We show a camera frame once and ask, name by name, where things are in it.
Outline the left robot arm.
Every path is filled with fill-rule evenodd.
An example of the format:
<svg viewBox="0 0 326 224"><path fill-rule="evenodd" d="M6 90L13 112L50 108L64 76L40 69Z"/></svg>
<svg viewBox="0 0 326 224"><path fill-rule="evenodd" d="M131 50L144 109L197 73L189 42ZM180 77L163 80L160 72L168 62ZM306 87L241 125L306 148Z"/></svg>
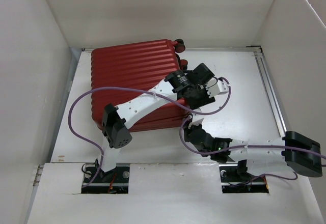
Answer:
<svg viewBox="0 0 326 224"><path fill-rule="evenodd" d="M98 161L96 176L101 181L109 181L114 174L119 149L131 142L130 128L156 109L184 99L183 109L198 114L200 108L215 102L215 96L227 92L223 82L203 63L194 70L176 70L168 74L157 85L127 102L104 107L102 133L107 139Z"/></svg>

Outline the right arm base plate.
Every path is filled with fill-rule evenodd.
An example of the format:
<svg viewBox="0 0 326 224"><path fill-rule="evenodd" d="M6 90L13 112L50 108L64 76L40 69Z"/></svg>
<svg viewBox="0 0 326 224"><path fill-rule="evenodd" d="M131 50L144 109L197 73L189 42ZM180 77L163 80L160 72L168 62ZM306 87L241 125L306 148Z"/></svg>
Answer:
<svg viewBox="0 0 326 224"><path fill-rule="evenodd" d="M265 177L239 173L237 164L220 164L222 193L269 193Z"/></svg>

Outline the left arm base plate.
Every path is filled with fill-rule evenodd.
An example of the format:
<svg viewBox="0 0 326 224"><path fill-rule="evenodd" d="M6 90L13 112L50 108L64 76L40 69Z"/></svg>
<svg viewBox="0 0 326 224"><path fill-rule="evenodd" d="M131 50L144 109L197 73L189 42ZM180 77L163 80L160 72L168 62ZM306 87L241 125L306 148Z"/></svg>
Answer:
<svg viewBox="0 0 326 224"><path fill-rule="evenodd" d="M130 165L118 165L108 174L99 173L91 184L89 182L96 173L96 167L88 165L83 173L82 194L128 194Z"/></svg>

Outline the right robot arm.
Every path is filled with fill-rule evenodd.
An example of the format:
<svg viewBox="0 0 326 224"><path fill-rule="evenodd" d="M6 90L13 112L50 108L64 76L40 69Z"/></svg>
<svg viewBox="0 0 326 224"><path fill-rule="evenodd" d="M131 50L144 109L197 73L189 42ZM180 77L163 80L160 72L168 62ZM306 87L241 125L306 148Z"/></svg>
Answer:
<svg viewBox="0 0 326 224"><path fill-rule="evenodd" d="M213 137L202 125L184 121L179 136L181 142L193 145L191 151L210 157L218 163L237 162L237 177L247 180L278 172L295 172L298 175L322 177L320 143L295 131L287 131L283 137L257 142L232 138Z"/></svg>

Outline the red suitcase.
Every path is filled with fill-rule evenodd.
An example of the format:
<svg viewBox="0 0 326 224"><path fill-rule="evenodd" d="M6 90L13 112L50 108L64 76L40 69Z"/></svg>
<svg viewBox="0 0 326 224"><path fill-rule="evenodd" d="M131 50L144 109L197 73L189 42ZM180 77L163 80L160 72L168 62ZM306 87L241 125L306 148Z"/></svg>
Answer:
<svg viewBox="0 0 326 224"><path fill-rule="evenodd" d="M187 68L188 62L180 59L178 55L184 51L182 39L162 39L97 48L91 53L91 89L123 87L147 91L171 72ZM115 90L93 93L93 121L101 130L103 111L107 104L118 105L137 96L139 93ZM139 120L130 131L179 127L186 114L187 111L169 103Z"/></svg>

